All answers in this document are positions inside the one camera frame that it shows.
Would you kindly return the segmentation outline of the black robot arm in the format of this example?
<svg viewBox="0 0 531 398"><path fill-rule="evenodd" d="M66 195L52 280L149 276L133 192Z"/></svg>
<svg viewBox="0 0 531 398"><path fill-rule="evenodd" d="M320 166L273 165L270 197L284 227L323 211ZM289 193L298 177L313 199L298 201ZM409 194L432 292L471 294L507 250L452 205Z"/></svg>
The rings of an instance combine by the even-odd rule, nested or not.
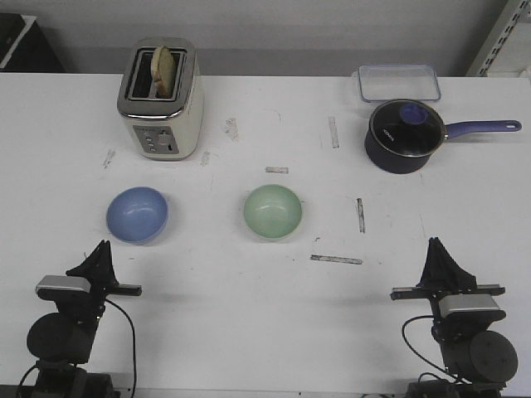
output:
<svg viewBox="0 0 531 398"><path fill-rule="evenodd" d="M28 351L37 359L33 386L20 382L17 397L120 397L108 373L82 368L90 359L105 305L123 309L110 295L138 297L139 285L115 277L111 244L102 240L84 261L64 275L46 275L37 284L38 298L56 305L37 319L27 334Z"/></svg>
<svg viewBox="0 0 531 398"><path fill-rule="evenodd" d="M408 397L499 397L518 370L513 344L490 325L505 318L495 297L498 284L478 284L462 269L441 241L430 238L419 283L394 288L393 300L426 299L431 305L431 335L439 344L443 364L439 376L418 378Z"/></svg>

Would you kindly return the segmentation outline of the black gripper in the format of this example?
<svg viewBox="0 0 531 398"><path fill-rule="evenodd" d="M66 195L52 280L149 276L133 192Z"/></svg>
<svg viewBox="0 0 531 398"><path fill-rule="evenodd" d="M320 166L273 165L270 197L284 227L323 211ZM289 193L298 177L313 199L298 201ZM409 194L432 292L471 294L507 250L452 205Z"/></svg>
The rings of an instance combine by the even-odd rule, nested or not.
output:
<svg viewBox="0 0 531 398"><path fill-rule="evenodd" d="M119 284L116 279L111 244L102 240L91 254L78 266L66 271L67 276L81 277L90 282L90 293L84 298L57 300L57 310L84 328L97 328L105 312L105 300L109 295L140 296L142 287L137 284Z"/></svg>
<svg viewBox="0 0 531 398"><path fill-rule="evenodd" d="M432 289L436 283L443 289ZM493 298L505 293L498 284L480 284L476 277L462 269L451 257L441 241L432 237L428 240L426 261L416 287L393 288L391 300L427 299L434 317L432 335L436 340L466 340L486 331L494 320L485 315L453 315L441 318L438 302L448 295L489 294Z"/></svg>

